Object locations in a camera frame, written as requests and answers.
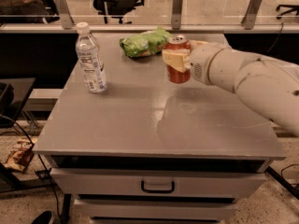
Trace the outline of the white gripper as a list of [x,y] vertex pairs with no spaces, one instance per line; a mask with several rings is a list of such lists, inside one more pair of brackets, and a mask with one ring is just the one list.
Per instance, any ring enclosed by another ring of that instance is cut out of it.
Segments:
[[189,40],[192,52],[188,49],[164,49],[162,51],[164,62],[179,71],[185,73],[190,69],[191,75],[199,82],[211,85],[209,68],[214,58],[230,46],[221,43],[207,43],[201,40]]

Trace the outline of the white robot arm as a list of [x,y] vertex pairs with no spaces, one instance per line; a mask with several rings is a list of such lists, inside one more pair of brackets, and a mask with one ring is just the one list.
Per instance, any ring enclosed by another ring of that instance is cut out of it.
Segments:
[[299,135],[298,65],[194,40],[189,49],[165,49],[162,54],[175,70],[189,70],[195,80],[235,94],[255,113]]

